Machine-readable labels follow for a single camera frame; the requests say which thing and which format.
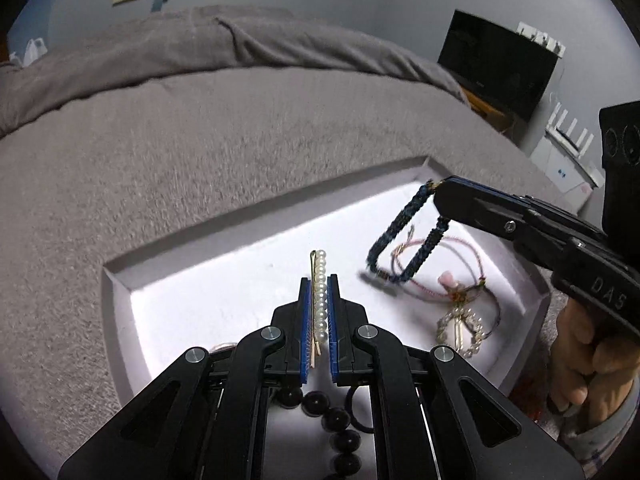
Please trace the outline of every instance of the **gray bedspread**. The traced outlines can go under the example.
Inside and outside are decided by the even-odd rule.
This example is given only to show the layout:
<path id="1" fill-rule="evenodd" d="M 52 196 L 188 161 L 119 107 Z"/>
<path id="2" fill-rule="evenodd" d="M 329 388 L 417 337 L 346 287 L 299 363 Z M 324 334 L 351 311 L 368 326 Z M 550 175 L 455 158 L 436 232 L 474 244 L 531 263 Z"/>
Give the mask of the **gray bedspread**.
<path id="1" fill-rule="evenodd" d="M 256 11 L 160 14 L 3 67 L 0 131 L 22 126 L 0 139 L 0 408 L 36 462 L 53 477 L 119 409 L 100 272 L 126 251 L 416 155 L 564 206 L 463 101 L 403 49 Z"/>

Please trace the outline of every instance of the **braided bracelet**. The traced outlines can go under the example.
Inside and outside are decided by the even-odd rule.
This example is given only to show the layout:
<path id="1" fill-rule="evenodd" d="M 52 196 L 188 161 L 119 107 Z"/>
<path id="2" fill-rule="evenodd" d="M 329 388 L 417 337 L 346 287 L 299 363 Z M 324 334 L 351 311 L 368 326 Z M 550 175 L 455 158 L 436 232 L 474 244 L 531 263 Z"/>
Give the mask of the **braided bracelet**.
<path id="1" fill-rule="evenodd" d="M 398 236 L 398 233 L 406 227 L 411 218 L 420 211 L 422 206 L 427 202 L 427 199 L 433 195 L 437 187 L 438 184 L 434 183 L 433 180 L 429 180 L 426 184 L 420 186 L 420 189 L 410 202 L 404 206 L 404 209 L 402 209 L 398 216 L 396 216 L 389 227 L 386 228 L 386 231 L 382 236 L 373 244 L 369 250 L 369 254 L 367 255 L 367 269 L 369 269 L 370 272 L 373 272 L 382 280 L 391 283 L 408 282 L 415 276 L 415 273 L 420 269 L 420 266 L 433 252 L 436 245 L 440 243 L 440 240 L 442 240 L 445 231 L 449 227 L 448 218 L 444 218 L 443 216 L 438 217 L 436 227 L 431 230 L 420 249 L 418 249 L 417 253 L 414 254 L 414 257 L 401 274 L 391 274 L 384 269 L 380 269 L 378 267 L 378 258 L 380 257 L 380 254 L 382 254 L 382 251 L 384 251 L 385 248 Z"/>

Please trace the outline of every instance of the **television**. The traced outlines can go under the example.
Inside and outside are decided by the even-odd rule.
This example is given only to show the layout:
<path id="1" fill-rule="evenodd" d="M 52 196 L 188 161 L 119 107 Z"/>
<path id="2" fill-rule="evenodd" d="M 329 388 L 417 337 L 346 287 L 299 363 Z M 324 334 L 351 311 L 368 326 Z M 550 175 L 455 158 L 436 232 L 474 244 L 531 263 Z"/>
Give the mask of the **television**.
<path id="1" fill-rule="evenodd" d="M 517 32 L 456 10 L 438 63 L 467 90 L 529 121 L 558 56 Z"/>

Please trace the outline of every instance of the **black camera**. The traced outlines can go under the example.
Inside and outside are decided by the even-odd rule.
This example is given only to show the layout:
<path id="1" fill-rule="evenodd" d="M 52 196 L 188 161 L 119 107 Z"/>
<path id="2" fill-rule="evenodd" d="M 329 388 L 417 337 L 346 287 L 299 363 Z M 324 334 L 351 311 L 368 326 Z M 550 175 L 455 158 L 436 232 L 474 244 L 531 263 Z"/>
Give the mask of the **black camera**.
<path id="1" fill-rule="evenodd" d="M 607 173 L 602 228 L 609 246 L 640 269 L 640 101 L 600 110 Z"/>

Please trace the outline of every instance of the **wall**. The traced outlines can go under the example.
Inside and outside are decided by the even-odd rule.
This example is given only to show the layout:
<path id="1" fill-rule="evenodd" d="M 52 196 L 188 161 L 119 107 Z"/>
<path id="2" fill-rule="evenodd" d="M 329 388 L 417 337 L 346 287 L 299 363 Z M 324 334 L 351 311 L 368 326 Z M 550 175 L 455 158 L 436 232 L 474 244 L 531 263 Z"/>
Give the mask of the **wall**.
<path id="1" fill-rule="evenodd" d="M 152 0 L 112 7 L 112 0 L 30 0 L 9 33 L 11 50 L 24 51 L 26 41 L 42 36 L 49 46 L 71 43 L 112 23 L 148 15 Z M 548 91 L 518 145 L 527 154 L 540 140 L 555 102 L 554 92 L 569 109 L 577 129 L 599 134 L 600 108 L 640 99 L 640 48 L 609 0 L 169 0 L 163 10 L 210 4 L 255 4 L 285 7 L 300 15 L 394 41 L 437 60 L 455 9 L 478 14 L 515 29 L 523 21 L 548 32 L 567 47 Z M 588 158 L 599 166 L 601 145 L 594 140 Z M 600 223 L 602 191 L 582 212 Z"/>
<path id="2" fill-rule="evenodd" d="M 374 33 L 437 60 L 455 9 L 513 30 L 525 22 L 566 46 L 519 146 L 529 155 L 542 138 L 555 105 L 549 99 L 553 91 L 569 110 L 567 125 L 576 117 L 579 132 L 588 128 L 596 134 L 587 157 L 600 167 L 598 111 L 640 99 L 640 48 L 610 0 L 387 0 Z M 596 190 L 581 212 L 598 225 L 603 195 Z"/>

